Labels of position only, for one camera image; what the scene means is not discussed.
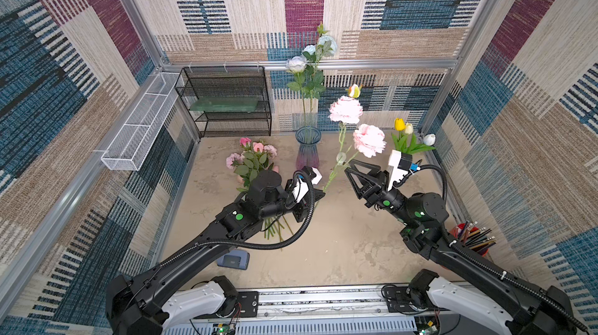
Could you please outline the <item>pale pink peony spray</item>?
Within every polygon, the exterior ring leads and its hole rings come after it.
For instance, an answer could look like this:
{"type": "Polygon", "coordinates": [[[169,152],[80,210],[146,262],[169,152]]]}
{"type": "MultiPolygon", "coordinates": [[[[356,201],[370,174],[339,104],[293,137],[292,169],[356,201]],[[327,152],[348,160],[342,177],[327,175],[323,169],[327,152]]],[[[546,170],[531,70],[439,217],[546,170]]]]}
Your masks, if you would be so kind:
{"type": "Polygon", "coordinates": [[[364,113],[358,100],[360,93],[361,87],[354,84],[348,89],[347,95],[341,96],[330,106],[330,120],[339,125],[339,151],[323,192],[358,154],[373,158],[386,148],[385,133],[377,126],[360,122],[364,113]]]}

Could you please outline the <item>pink peony stem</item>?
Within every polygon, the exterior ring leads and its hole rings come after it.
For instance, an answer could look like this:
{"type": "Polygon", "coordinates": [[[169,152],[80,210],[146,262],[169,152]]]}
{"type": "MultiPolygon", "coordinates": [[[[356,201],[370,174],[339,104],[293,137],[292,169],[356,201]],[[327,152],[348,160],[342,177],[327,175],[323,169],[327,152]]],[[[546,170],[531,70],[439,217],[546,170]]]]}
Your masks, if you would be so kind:
{"type": "MultiPolygon", "coordinates": [[[[269,164],[267,165],[267,168],[273,170],[274,172],[279,172],[279,166],[274,162],[278,155],[277,149],[273,145],[267,144],[264,146],[264,152],[266,153],[269,159],[269,164]]],[[[266,218],[266,220],[263,222],[262,233],[264,234],[264,238],[266,240],[282,242],[286,234],[293,235],[294,231],[289,225],[289,222],[286,219],[286,217],[284,215],[281,215],[266,218]]]]}

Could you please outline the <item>magenta rose stem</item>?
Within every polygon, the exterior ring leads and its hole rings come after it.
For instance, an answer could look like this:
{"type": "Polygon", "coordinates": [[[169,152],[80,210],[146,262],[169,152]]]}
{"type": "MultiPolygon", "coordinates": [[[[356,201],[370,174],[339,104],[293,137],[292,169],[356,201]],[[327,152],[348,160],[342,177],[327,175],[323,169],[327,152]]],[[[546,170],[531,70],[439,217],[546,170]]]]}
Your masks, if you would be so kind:
{"type": "Polygon", "coordinates": [[[255,170],[260,169],[260,159],[264,149],[263,144],[259,141],[255,142],[247,137],[243,137],[240,140],[240,145],[243,148],[243,152],[241,153],[243,163],[255,170]]]}

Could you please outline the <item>pink rose stem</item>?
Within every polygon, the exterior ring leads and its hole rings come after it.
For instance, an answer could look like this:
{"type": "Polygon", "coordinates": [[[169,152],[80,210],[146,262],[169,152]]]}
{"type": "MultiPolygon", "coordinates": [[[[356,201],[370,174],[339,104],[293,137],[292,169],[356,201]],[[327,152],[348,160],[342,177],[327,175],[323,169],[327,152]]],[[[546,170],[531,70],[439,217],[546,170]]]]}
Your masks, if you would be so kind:
{"type": "Polygon", "coordinates": [[[249,179],[254,179],[261,171],[271,167],[270,154],[264,143],[243,138],[241,146],[243,148],[243,165],[248,168],[245,175],[249,179]]]}

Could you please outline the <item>pink carnation stem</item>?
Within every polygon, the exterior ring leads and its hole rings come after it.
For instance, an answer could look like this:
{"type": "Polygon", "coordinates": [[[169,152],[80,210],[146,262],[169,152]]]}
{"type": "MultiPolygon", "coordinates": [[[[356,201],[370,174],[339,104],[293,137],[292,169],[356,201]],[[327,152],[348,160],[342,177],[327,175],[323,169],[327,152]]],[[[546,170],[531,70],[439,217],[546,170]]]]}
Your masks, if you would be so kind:
{"type": "Polygon", "coordinates": [[[241,185],[240,191],[247,190],[251,182],[251,174],[255,168],[251,159],[246,159],[244,154],[232,153],[226,159],[227,168],[229,168],[241,185]]]}

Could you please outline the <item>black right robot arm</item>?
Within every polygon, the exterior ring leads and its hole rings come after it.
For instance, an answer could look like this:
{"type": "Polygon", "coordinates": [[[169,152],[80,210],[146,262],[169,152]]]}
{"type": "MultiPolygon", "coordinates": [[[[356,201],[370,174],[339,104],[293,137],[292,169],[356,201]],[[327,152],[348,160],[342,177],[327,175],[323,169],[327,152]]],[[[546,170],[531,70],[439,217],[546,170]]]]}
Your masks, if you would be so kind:
{"type": "Polygon", "coordinates": [[[561,289],[551,286],[544,290],[533,285],[450,234],[445,227],[449,214],[442,195],[405,196],[394,186],[388,171],[358,160],[350,161],[345,173],[366,207],[386,210],[403,224],[400,235],[411,252],[452,271],[475,288],[453,288],[436,273],[423,270],[406,290],[417,308],[448,309],[499,334],[590,332],[575,318],[571,301],[561,289]]]}

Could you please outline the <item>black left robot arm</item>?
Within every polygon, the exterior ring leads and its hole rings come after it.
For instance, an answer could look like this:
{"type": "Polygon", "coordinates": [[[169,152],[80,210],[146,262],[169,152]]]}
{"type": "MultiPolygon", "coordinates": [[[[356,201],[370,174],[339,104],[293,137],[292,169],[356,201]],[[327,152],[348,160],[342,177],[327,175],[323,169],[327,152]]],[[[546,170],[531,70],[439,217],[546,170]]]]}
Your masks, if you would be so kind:
{"type": "Polygon", "coordinates": [[[107,320],[115,334],[159,334],[165,328],[167,302],[186,282],[234,248],[275,250],[297,241],[307,229],[316,201],[324,193],[315,189],[322,179],[316,168],[294,173],[289,186],[280,174],[264,170],[249,190],[240,194],[215,221],[174,255],[135,277],[120,275],[107,287],[107,320]],[[263,221],[287,213],[297,215],[301,227],[291,238],[274,244],[249,243],[263,221]]]}

